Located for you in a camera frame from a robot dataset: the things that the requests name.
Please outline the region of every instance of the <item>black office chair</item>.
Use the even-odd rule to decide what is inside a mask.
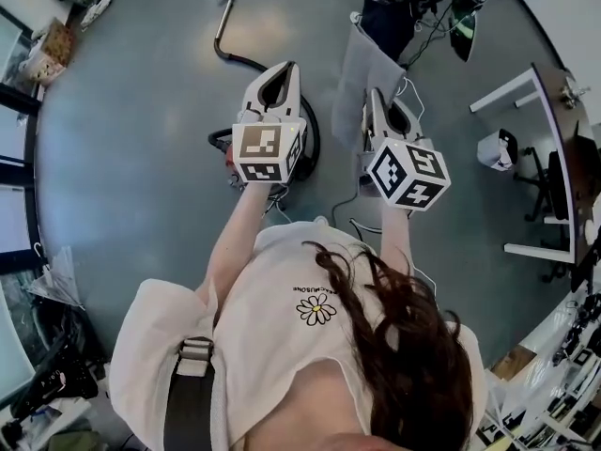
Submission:
[[[534,222],[538,218],[538,215],[540,214],[541,210],[543,212],[551,212],[552,210],[548,176],[547,171],[541,165],[541,161],[539,160],[538,154],[536,153],[536,149],[534,147],[524,148],[521,154],[524,156],[532,155],[532,157],[534,158],[534,164],[536,165],[536,174],[538,179],[527,179],[525,177],[521,177],[518,173],[514,174],[514,180],[526,182],[527,184],[533,185],[538,188],[538,196],[536,197],[536,204],[534,204],[534,210],[532,211],[532,214],[526,214],[526,216],[524,217],[524,219],[526,219],[528,222]]]
[[[526,182],[538,188],[538,196],[532,214],[527,214],[525,219],[528,222],[534,222],[541,210],[545,213],[552,212],[559,220],[568,218],[567,199],[565,197],[565,186],[563,184],[562,165],[560,156],[557,151],[551,152],[548,155],[548,169],[545,170],[536,154],[536,150],[532,147],[525,148],[523,155],[532,155],[536,165],[538,179],[526,179],[518,174],[514,174],[514,179],[520,182]],[[565,235],[563,225],[560,225],[560,241],[558,245],[550,244],[546,241],[541,241],[543,247],[549,249],[569,250],[570,240]],[[568,264],[565,262],[554,262],[551,268],[551,273],[542,277],[543,282],[550,283],[555,278],[562,278],[567,275],[569,270]]]

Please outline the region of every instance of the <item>daisy print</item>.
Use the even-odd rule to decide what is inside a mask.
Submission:
[[[300,318],[306,320],[309,326],[315,326],[318,322],[325,324],[336,314],[336,309],[326,304],[327,300],[326,294],[319,294],[318,297],[309,296],[308,299],[301,300],[300,305],[297,305]]]

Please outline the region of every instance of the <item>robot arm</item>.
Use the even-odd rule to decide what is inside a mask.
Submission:
[[[232,160],[244,182],[289,182],[307,128],[300,113],[296,63],[276,65],[248,86],[239,123],[232,127]]]
[[[404,106],[398,106],[400,115],[391,118],[381,92],[370,93],[368,139],[373,152],[367,174],[379,195],[392,207],[407,210],[428,210],[451,185],[444,159],[435,150],[410,144],[406,135],[419,122]]]

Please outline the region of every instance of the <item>vacuum hose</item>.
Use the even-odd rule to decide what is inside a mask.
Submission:
[[[229,149],[229,146],[231,145],[230,142],[226,142],[223,139],[224,137],[227,137],[228,135],[232,134],[232,130],[231,129],[223,129],[222,131],[217,131],[214,133],[210,133],[208,135],[208,142],[214,146],[215,148],[218,148],[221,152],[223,152],[224,154],[227,153],[227,150]]]
[[[223,31],[225,29],[225,25],[227,24],[227,19],[229,18],[229,14],[230,14],[233,6],[234,6],[234,0],[227,0],[227,5],[225,6],[225,11],[223,12],[223,17],[219,23],[219,28],[217,29],[217,35],[215,36],[215,40],[213,42],[213,48],[215,49],[215,53],[222,60],[239,62],[240,64],[246,65],[248,67],[251,67],[251,68],[263,73],[264,71],[266,71],[268,69],[264,65],[261,65],[260,63],[255,62],[254,60],[251,60],[250,58],[246,58],[244,56],[224,52],[221,49]],[[319,160],[319,153],[321,151],[321,137],[319,135],[319,124],[317,123],[316,114],[313,111],[313,108],[311,107],[311,104],[309,103],[309,101],[306,100],[302,95],[300,95],[300,106],[304,109],[304,111],[307,115],[307,119],[309,120],[309,124],[311,125],[311,131],[313,133],[313,151],[311,152],[310,156],[305,156],[304,158],[301,158],[301,160],[299,160],[299,162],[295,168],[295,178],[298,180],[306,180],[313,173],[313,171],[315,170],[315,168],[317,166],[317,161]],[[211,137],[215,136],[221,132],[225,132],[225,131],[219,131],[219,132],[213,133],[212,135],[210,135],[208,137],[208,140],[214,147],[217,147],[219,150],[223,151],[221,147],[218,147],[218,145],[216,145],[216,144],[223,145],[223,142],[217,142],[217,143],[211,142]]]

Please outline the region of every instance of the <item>black shoulder strap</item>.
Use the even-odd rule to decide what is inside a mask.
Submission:
[[[211,451],[210,401],[215,369],[210,363],[213,342],[186,339],[171,377],[163,433],[165,451]]]

